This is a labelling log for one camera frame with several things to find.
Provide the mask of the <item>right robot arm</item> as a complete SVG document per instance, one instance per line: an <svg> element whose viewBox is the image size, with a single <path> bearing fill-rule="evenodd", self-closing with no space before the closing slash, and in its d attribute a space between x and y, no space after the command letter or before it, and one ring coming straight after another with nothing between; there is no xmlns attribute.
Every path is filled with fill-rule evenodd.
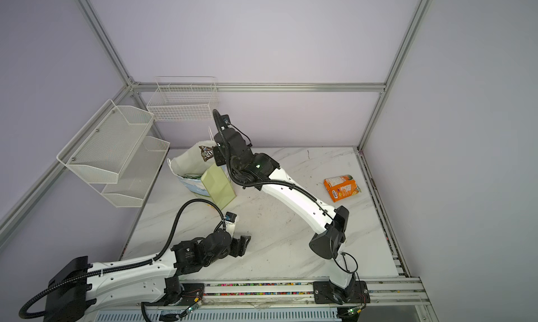
<svg viewBox="0 0 538 322"><path fill-rule="evenodd" d="M217 165L225 165L232 182L242 188L265 192L293 210L313 230L309 248L317 256L335 264L336 270L327 281L312 284L317 304L337 305L371 302L365 282L358 277L357 268L351 270L345 258L345 231L349 211L333 207L301 187L280 164L265 153L253 153L241 132L228 126L218 126L214 140Z"/></svg>

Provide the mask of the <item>white green paper bag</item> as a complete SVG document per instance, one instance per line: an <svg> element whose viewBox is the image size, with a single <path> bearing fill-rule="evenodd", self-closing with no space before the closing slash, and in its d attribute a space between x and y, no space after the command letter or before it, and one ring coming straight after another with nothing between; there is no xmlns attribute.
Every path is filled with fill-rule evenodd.
<svg viewBox="0 0 538 322"><path fill-rule="evenodd" d="M217 166L214 158L204 162L200 155L200 145L214 146L214 136L199 141L183 154L168 158L167 164L172 174L192 193L213 201L220 209L229 205L236 197L226 166Z"/></svg>

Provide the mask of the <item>orange snack box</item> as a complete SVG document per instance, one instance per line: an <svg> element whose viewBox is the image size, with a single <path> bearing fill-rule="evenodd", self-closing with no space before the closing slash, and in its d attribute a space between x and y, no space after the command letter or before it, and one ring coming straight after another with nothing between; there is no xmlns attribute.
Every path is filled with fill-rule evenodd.
<svg viewBox="0 0 538 322"><path fill-rule="evenodd" d="M351 175L335 176L325 179L323 183L333 202L361 193L360 187Z"/></svg>

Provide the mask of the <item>purple chocolate bar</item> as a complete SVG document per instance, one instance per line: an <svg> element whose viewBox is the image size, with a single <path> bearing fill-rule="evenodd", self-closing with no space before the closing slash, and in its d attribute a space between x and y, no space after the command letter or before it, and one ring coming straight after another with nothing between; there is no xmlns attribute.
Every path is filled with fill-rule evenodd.
<svg viewBox="0 0 538 322"><path fill-rule="evenodd" d="M207 162L214 158L213 146L200 145L198 148L200 149L200 155L204 162Z"/></svg>

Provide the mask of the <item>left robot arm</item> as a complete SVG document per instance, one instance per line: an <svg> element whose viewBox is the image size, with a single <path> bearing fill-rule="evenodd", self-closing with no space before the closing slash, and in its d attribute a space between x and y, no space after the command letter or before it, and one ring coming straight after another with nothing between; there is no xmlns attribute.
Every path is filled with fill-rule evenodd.
<svg viewBox="0 0 538 322"><path fill-rule="evenodd" d="M104 308L146 303L190 306L201 300L202 283L182 284L179 276L199 272L227 256L243 256L249 236L232 237L219 229L206 238L183 241L158 260L146 256L117 263L71 260L48 283L45 321L78 321Z"/></svg>

